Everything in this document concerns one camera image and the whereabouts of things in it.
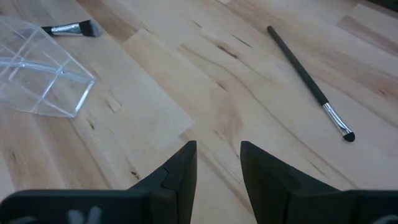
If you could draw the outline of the clear acrylic organizer box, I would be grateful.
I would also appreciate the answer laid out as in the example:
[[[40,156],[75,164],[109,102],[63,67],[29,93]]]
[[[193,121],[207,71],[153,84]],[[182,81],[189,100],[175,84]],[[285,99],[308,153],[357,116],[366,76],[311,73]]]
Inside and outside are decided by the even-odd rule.
[[[0,16],[0,105],[73,118],[95,77],[41,26]]]

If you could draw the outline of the flat-head makeup brush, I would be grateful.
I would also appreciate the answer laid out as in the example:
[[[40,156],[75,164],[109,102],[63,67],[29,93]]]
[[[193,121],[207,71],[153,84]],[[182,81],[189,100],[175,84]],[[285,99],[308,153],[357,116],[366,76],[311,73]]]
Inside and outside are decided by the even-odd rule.
[[[75,35],[85,37],[99,37],[103,33],[100,26],[92,20],[57,26],[44,26],[42,27],[42,29],[51,36]]]

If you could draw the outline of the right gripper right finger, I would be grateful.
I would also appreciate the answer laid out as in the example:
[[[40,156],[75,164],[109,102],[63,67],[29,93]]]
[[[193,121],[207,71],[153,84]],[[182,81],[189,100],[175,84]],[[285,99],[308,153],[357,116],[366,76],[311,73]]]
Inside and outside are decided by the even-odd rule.
[[[241,167],[258,224],[351,224],[341,191],[279,160],[249,141]]]

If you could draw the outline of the thin black eyeshadow brush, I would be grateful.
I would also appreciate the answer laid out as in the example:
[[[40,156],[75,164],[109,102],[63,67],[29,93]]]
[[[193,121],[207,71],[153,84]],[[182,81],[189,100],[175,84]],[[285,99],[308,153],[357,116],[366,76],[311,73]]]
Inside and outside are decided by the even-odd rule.
[[[282,40],[280,35],[272,26],[267,26],[267,32],[272,37],[274,42],[278,45],[287,60],[293,66],[299,77],[302,79],[310,93],[316,99],[318,104],[324,109],[326,114],[334,122],[339,132],[342,134],[343,139],[347,142],[354,142],[356,139],[355,133],[346,125],[339,114],[335,111],[334,107],[330,104],[328,98],[324,95],[314,79],[306,71],[304,66],[300,63],[298,58],[293,54],[289,47]]]

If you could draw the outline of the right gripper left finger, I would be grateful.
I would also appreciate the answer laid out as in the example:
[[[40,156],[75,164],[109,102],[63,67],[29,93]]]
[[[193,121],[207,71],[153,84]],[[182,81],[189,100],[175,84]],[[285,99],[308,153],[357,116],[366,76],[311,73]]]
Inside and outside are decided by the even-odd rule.
[[[197,186],[197,142],[188,141],[130,189],[141,192],[140,224],[191,224]]]

